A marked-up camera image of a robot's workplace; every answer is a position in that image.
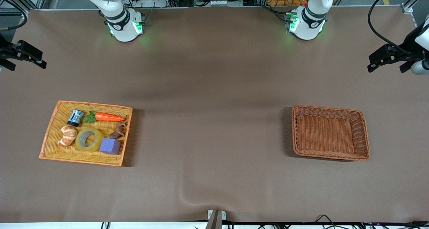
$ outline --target purple block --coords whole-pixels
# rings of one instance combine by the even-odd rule
[[[119,154],[121,148],[121,142],[114,138],[104,138],[101,141],[100,152],[105,154]]]

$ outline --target metal post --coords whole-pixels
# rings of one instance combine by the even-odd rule
[[[401,4],[403,12],[412,12],[412,7],[417,3],[418,0],[408,0],[406,3]]]

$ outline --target can label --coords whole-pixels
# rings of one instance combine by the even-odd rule
[[[80,124],[80,120],[83,117],[83,111],[73,110],[72,115],[70,115],[69,122]]]

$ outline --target basket rim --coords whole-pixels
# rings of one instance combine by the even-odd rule
[[[364,136],[364,141],[365,141],[365,145],[366,145],[366,151],[367,151],[367,156],[363,156],[361,158],[345,158],[345,157],[341,157],[341,156],[328,156],[328,155],[316,155],[316,154],[302,154],[300,151],[302,151],[301,149],[298,148],[298,138],[297,138],[297,130],[298,130],[298,125],[296,122],[296,110],[302,107],[308,107],[308,108],[321,108],[321,109],[326,109],[326,110],[337,110],[337,111],[350,111],[350,112],[356,112],[359,114],[360,120],[362,121],[363,124],[363,136]],[[327,158],[327,159],[343,159],[343,160],[351,160],[351,161],[365,161],[368,160],[369,157],[371,156],[371,150],[369,149],[369,142],[368,142],[368,131],[367,131],[367,127],[366,127],[366,120],[365,120],[365,116],[363,115],[363,113],[360,110],[357,109],[353,109],[353,108],[341,108],[341,107],[325,107],[325,106],[314,106],[314,105],[303,105],[303,104],[297,104],[294,105],[292,107],[292,148],[294,150],[294,152],[298,155],[301,156],[307,156],[307,157],[316,157],[316,158]]]
[[[54,122],[55,115],[58,112],[58,107],[61,104],[63,104],[63,103],[95,105],[95,106],[104,106],[104,107],[117,107],[117,108],[122,108],[122,109],[128,109],[128,110],[130,110],[130,114],[128,115],[127,132],[124,135],[124,149],[123,149],[123,151],[121,153],[121,157],[119,159],[119,163],[118,164],[109,164],[109,163],[102,163],[102,162],[88,162],[88,161],[71,160],[71,159],[57,159],[57,158],[52,158],[52,157],[45,156],[45,148],[46,148],[46,142],[48,140],[49,130],[51,128],[52,123]],[[129,135],[129,131],[130,131],[130,124],[131,124],[131,118],[132,118],[132,116],[133,116],[133,108],[132,107],[125,107],[125,106],[112,105],[112,104],[103,104],[103,103],[94,103],[94,102],[77,102],[77,101],[59,100],[57,102],[57,104],[55,104],[54,112],[52,113],[51,119],[49,120],[48,128],[46,129],[45,137],[43,138],[43,142],[42,142],[42,149],[40,150],[40,153],[39,153],[39,159],[48,159],[48,160],[75,162],[75,163],[83,163],[83,164],[108,165],[108,166],[117,166],[117,167],[122,166],[122,163],[123,163],[123,160],[124,160],[125,149],[127,148],[127,140],[128,140],[128,135]]]

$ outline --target brown wicker basket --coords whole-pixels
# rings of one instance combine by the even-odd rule
[[[327,159],[369,159],[365,118],[355,109],[295,105],[292,139],[296,154]]]
[[[118,140],[121,142],[119,154],[105,154],[100,151],[92,153],[82,151],[76,147],[75,141],[69,146],[58,145],[57,141],[63,137],[63,133],[60,131],[60,128],[67,125],[67,121],[73,109],[81,110],[85,114],[89,113],[89,111],[91,110],[94,110],[96,112],[105,112],[122,117],[127,117],[128,124],[124,129],[125,135],[118,138]],[[122,166],[128,134],[130,131],[132,114],[133,108],[131,107],[89,102],[58,101],[57,105],[55,106],[54,112],[52,113],[51,120],[49,121],[48,128],[45,133],[45,138],[43,139],[42,150],[40,151],[39,158],[97,165]],[[84,128],[95,128],[101,131],[104,137],[109,137],[109,134],[115,130],[116,123],[117,122],[96,121],[94,123],[89,124],[82,122],[80,126],[75,127],[75,129],[79,132]],[[90,136],[87,139],[87,142],[89,144],[93,141],[94,137]]]

